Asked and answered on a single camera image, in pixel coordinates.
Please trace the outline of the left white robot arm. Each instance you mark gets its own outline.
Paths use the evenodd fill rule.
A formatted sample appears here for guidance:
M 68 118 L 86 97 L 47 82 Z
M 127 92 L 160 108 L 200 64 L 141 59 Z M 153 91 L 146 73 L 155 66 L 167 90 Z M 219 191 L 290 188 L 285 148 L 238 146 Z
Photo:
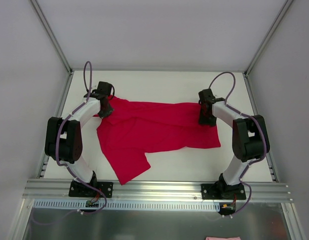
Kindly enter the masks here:
M 101 119 L 112 114 L 109 97 L 86 98 L 65 118 L 51 117 L 47 122 L 44 152 L 60 167 L 65 167 L 73 180 L 81 183 L 80 191 L 87 197 L 96 194 L 98 185 L 92 181 L 94 171 L 83 158 L 82 128 L 94 116 Z

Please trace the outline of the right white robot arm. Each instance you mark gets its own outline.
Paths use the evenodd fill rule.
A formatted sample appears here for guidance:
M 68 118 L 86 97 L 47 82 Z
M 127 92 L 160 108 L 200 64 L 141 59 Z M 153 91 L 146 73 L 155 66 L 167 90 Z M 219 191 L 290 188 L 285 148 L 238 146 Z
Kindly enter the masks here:
M 232 129 L 231 146 L 233 158 L 220 175 L 216 186 L 217 195 L 227 199 L 239 187 L 251 165 L 261 162 L 270 151 L 265 118 L 248 115 L 225 103 L 223 98 L 199 102 L 199 124 L 214 127 L 222 120 Z

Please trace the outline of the red t-shirt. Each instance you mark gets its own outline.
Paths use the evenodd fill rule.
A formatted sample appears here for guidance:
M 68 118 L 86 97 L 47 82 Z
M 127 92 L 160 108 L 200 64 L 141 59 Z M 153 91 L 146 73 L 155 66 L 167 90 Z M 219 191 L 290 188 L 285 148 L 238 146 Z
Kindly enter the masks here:
M 101 151 L 121 185 L 150 169 L 147 153 L 221 147 L 217 127 L 199 124 L 198 103 L 128 101 L 118 97 L 110 103 L 114 111 L 101 120 L 96 133 Z

